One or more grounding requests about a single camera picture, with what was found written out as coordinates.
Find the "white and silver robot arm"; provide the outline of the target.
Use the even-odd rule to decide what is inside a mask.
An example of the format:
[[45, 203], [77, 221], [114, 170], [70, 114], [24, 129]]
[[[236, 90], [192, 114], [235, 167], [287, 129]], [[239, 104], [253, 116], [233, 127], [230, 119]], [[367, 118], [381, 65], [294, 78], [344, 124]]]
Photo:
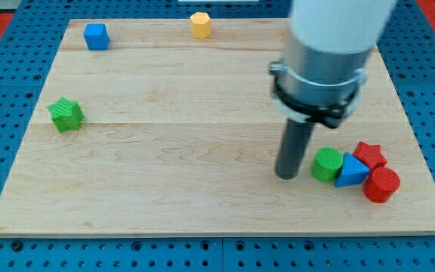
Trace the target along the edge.
[[337, 128], [358, 106], [365, 66], [396, 0], [294, 0], [280, 59], [269, 65], [276, 106], [298, 123]]

